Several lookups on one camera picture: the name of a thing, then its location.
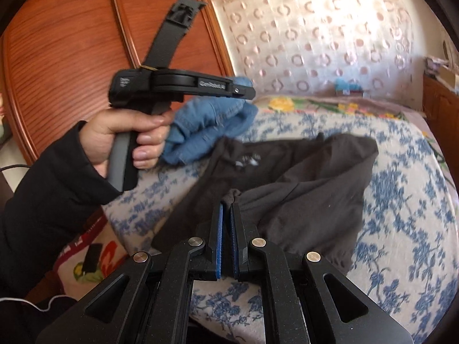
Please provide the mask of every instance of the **black gripper frame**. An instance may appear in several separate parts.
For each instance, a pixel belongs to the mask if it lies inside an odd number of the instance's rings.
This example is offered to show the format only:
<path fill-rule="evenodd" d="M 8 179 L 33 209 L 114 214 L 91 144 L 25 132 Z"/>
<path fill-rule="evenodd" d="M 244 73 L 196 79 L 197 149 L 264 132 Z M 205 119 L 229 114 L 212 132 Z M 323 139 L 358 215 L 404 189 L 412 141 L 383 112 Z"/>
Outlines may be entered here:
<path fill-rule="evenodd" d="M 114 75 L 108 92 L 111 107 L 161 115 L 169 110 L 171 102 L 183 102 L 184 95 L 255 97 L 252 87 L 237 86 L 224 77 L 168 68 L 178 44 L 205 5 L 196 0 L 178 0 L 170 8 L 140 68 L 120 70 Z M 137 136 L 135 131 L 118 133 L 113 142 L 106 179 L 120 192 L 138 184 L 139 170 L 132 157 L 138 146 Z"/>
<path fill-rule="evenodd" d="M 170 253 L 128 259 L 48 326 L 37 344 L 185 343 L 193 281 L 216 280 L 219 212 L 216 206 L 212 220 L 199 225 L 198 238 Z M 289 254 L 270 241 L 254 246 L 263 242 L 252 243 L 258 231 L 243 224 L 237 204 L 224 222 L 224 238 L 237 244 L 235 277 L 261 286 L 267 344 L 413 344 L 324 257 Z"/>

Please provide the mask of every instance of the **blue towel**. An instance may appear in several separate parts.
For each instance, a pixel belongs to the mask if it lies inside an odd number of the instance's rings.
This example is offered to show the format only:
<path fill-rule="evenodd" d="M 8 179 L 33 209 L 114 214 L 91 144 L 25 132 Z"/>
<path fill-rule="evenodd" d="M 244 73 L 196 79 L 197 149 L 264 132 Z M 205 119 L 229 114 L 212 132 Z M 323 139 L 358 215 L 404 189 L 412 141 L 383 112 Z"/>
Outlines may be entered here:
<path fill-rule="evenodd" d="M 252 86 L 245 77 L 232 78 L 238 85 Z M 162 159 L 171 165 L 192 163 L 227 136 L 235 138 L 252 124 L 258 108 L 243 99 L 195 97 L 175 114 Z"/>

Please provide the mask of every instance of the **blue floral pattern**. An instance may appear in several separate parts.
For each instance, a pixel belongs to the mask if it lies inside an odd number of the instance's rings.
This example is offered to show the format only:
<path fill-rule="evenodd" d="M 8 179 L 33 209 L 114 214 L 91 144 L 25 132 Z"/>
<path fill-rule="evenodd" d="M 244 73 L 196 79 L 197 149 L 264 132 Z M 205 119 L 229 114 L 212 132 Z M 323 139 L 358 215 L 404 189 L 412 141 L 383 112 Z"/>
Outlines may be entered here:
<path fill-rule="evenodd" d="M 413 124 L 354 115 L 260 112 L 240 139 L 314 138 L 319 132 L 370 136 L 378 143 L 347 277 L 419 344 L 458 289 L 456 214 L 435 155 Z M 157 253 L 151 239 L 206 166 L 207 160 L 181 168 L 158 166 L 142 175 L 135 190 L 105 207 L 128 252 Z M 195 282 L 190 314 L 235 342 L 264 343 L 261 294 L 254 284 L 231 278 Z"/>

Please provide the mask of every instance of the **patterned curtain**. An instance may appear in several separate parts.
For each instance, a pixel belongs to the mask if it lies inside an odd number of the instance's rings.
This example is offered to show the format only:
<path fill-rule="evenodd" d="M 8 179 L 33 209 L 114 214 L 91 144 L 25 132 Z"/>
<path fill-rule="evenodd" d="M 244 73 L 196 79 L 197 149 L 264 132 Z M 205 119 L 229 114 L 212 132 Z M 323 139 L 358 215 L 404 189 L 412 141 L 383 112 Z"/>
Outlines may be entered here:
<path fill-rule="evenodd" d="M 258 94 L 330 96 L 342 78 L 368 97 L 409 102 L 413 30 L 401 0 L 213 3 L 235 72 Z"/>

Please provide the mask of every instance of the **strap buckle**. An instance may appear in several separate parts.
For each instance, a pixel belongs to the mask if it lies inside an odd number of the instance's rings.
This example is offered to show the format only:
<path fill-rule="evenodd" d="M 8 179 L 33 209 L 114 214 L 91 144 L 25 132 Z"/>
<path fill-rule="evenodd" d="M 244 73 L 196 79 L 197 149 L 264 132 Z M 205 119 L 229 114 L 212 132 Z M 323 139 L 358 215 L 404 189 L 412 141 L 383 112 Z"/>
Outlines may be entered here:
<path fill-rule="evenodd" d="M 178 0 L 169 10 L 166 20 L 188 29 L 204 6 L 205 3 L 196 0 Z"/>

